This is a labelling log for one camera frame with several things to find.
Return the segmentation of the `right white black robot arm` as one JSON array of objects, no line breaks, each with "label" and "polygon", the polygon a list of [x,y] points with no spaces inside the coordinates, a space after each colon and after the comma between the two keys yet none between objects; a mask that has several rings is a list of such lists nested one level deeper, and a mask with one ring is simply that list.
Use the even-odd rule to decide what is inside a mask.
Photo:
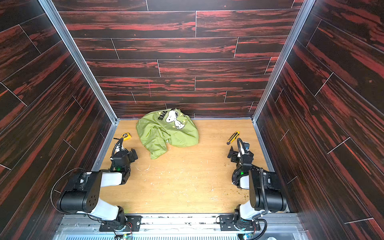
[{"label": "right white black robot arm", "polygon": [[232,224],[240,231],[258,230],[257,220],[269,213],[285,211],[287,199],[277,173],[253,165],[254,154],[250,151],[250,144],[238,138],[237,146],[238,151],[231,148],[228,154],[231,162],[236,163],[232,184],[248,190],[249,200],[235,208]]}]

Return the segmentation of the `green Snoopy zip jacket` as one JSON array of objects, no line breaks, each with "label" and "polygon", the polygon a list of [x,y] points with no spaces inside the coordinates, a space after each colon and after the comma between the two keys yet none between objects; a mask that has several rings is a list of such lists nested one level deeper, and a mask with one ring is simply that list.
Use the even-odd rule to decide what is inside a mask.
[{"label": "green Snoopy zip jacket", "polygon": [[136,124],[143,146],[152,160],[164,155],[171,145],[187,148],[199,143],[199,132],[191,118],[180,109],[166,109],[148,113]]}]

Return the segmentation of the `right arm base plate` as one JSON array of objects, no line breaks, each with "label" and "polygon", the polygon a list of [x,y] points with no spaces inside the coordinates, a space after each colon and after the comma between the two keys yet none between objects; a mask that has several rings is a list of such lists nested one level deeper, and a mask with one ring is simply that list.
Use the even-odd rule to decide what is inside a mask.
[{"label": "right arm base plate", "polygon": [[251,221],[244,220],[240,217],[235,217],[234,214],[219,215],[217,217],[217,224],[220,225],[221,231],[260,231],[259,224]]}]

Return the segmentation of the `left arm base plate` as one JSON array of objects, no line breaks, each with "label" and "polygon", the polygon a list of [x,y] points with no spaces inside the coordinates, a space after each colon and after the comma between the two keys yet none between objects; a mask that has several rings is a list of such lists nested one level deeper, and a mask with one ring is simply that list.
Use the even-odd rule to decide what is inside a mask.
[{"label": "left arm base plate", "polygon": [[100,232],[138,232],[141,227],[142,216],[125,215],[125,220],[102,221]]}]

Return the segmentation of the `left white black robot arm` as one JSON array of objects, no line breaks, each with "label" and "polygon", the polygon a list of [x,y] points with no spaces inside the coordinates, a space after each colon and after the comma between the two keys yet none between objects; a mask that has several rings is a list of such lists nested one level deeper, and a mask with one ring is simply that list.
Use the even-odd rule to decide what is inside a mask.
[{"label": "left white black robot arm", "polygon": [[127,227],[132,230],[123,207],[100,198],[102,188],[124,185],[131,175],[131,163],[138,159],[138,155],[136,150],[124,148],[123,142],[129,138],[125,133],[114,145],[109,169],[82,171],[72,176],[54,207],[64,214],[86,214],[108,231],[122,232]]}]

